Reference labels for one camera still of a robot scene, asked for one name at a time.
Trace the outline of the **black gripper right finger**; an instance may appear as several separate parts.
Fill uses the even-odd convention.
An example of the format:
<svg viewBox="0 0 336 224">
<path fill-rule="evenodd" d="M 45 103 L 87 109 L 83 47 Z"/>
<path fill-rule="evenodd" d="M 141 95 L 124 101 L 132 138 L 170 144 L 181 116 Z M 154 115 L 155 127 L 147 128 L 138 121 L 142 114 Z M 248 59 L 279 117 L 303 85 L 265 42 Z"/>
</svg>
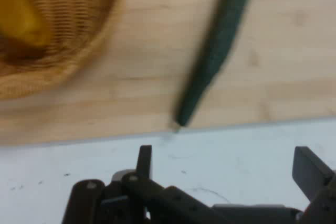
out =
<svg viewBox="0 0 336 224">
<path fill-rule="evenodd" d="M 309 200 L 298 223 L 335 223 L 335 171 L 310 148 L 297 146 L 292 177 Z"/>
</svg>

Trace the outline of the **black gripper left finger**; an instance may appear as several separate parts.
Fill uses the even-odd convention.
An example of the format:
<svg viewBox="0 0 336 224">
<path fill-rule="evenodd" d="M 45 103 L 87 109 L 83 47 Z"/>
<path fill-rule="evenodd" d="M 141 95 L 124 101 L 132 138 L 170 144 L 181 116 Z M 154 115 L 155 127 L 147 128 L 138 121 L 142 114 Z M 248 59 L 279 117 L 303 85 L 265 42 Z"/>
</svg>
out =
<svg viewBox="0 0 336 224">
<path fill-rule="evenodd" d="M 226 219 L 176 187 L 150 178 L 152 147 L 142 145 L 136 168 L 110 184 L 87 179 L 72 187 L 63 223 L 225 223 Z"/>
</svg>

